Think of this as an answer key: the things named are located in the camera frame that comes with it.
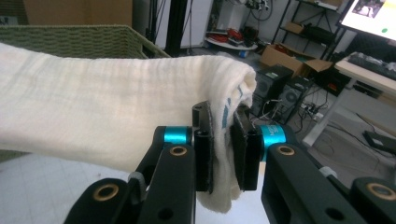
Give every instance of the blue ring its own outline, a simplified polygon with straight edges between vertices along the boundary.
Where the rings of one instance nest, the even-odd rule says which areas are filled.
[[[262,161],[266,161],[268,148],[275,143],[285,143],[286,135],[280,125],[262,125],[260,128],[262,129],[262,141],[264,142]]]
[[[163,141],[171,144],[188,144],[187,127],[166,126]]]

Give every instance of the table surface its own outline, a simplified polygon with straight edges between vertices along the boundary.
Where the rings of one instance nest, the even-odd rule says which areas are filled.
[[[349,63],[347,58],[335,64],[342,74],[396,96],[396,81]]]

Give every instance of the desk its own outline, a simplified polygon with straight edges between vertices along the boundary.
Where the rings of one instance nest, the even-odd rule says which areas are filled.
[[[326,128],[332,113],[344,101],[344,99],[347,98],[357,81],[361,81],[391,95],[396,95],[396,81],[368,71],[353,63],[349,63],[347,61],[347,57],[344,60],[338,62],[335,65],[335,68],[338,69],[342,74],[351,77],[351,79],[338,95],[337,99],[334,101],[329,110],[326,112],[323,119],[321,119],[303,139],[303,145],[306,147],[312,147],[312,145],[314,145],[319,135]]]

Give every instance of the white object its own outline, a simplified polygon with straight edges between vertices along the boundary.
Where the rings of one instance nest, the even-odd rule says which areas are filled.
[[[387,68],[396,72],[396,63],[388,63]]]
[[[207,100],[215,188],[198,196],[227,212],[240,193],[229,128],[255,88],[253,68],[221,56],[89,60],[0,43],[0,148],[132,172],[157,126],[191,126],[191,107]]]
[[[319,169],[319,171],[326,178],[329,175],[332,175],[335,178],[338,178],[337,173],[332,168],[330,168],[329,166],[323,166],[322,168]]]
[[[216,28],[220,30],[227,30],[230,28],[239,30],[247,12],[248,8],[245,7],[245,5],[223,1],[219,14],[218,26]]]

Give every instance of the computer tower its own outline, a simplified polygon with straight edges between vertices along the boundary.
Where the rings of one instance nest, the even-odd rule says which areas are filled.
[[[297,112],[312,84],[312,81],[304,77],[294,77],[289,81],[279,96],[281,101],[276,103],[271,116],[273,120],[286,124]]]
[[[250,113],[260,117],[271,111],[293,71],[280,64],[256,72],[257,87],[253,94],[253,106]]]

